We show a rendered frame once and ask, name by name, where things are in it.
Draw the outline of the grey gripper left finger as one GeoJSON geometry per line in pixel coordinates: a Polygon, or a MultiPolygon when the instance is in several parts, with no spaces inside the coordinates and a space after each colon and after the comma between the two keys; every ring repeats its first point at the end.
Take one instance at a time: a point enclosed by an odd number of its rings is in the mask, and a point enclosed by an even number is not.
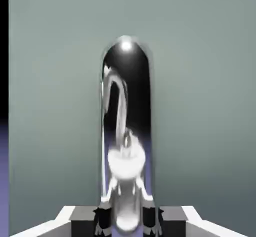
{"type": "Polygon", "coordinates": [[[9,237],[99,237],[96,206],[65,205],[55,219],[38,224],[9,237]]]}

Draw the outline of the grey-green cabinet door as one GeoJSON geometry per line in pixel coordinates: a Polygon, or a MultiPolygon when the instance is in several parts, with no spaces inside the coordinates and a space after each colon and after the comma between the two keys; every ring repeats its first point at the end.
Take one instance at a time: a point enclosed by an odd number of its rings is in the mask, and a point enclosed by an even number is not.
{"type": "Polygon", "coordinates": [[[256,0],[9,0],[9,234],[92,205],[103,51],[152,68],[156,202],[256,237],[256,0]]]}

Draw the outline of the shiny curved metal handle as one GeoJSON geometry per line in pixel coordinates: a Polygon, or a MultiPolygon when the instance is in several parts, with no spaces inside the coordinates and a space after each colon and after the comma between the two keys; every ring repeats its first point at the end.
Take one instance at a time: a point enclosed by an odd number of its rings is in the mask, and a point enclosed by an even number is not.
{"type": "Polygon", "coordinates": [[[98,237],[157,237],[153,191],[151,58],[122,35],[102,57],[100,73],[98,237]]]}

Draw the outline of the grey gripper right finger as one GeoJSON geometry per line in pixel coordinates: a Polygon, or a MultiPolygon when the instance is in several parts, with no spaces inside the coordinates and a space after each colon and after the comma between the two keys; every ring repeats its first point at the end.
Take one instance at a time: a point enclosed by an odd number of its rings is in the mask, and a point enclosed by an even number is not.
{"type": "Polygon", "coordinates": [[[157,237],[248,237],[201,218],[194,206],[160,206],[157,237]]]}

